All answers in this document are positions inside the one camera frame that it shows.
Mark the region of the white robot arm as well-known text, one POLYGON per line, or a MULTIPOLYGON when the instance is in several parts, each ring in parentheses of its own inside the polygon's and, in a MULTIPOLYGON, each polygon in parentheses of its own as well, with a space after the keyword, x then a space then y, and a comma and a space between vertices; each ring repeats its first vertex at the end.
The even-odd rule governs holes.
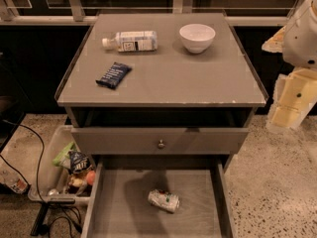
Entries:
POLYGON ((305 0, 262 50, 281 53, 294 66, 277 78, 266 127, 274 133, 297 129, 317 102, 317 0, 305 0))

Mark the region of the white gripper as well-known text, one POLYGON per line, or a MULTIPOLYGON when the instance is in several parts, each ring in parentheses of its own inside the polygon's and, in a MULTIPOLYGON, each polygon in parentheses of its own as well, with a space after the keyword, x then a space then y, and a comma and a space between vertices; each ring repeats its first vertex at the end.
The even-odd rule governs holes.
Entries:
MULTIPOLYGON (((281 53, 285 26, 262 45, 269 53, 281 53)), ((298 67, 288 76, 280 76, 274 87, 273 103, 268 111, 266 127, 281 132, 299 126, 302 113, 309 112, 317 96, 317 70, 298 67)))

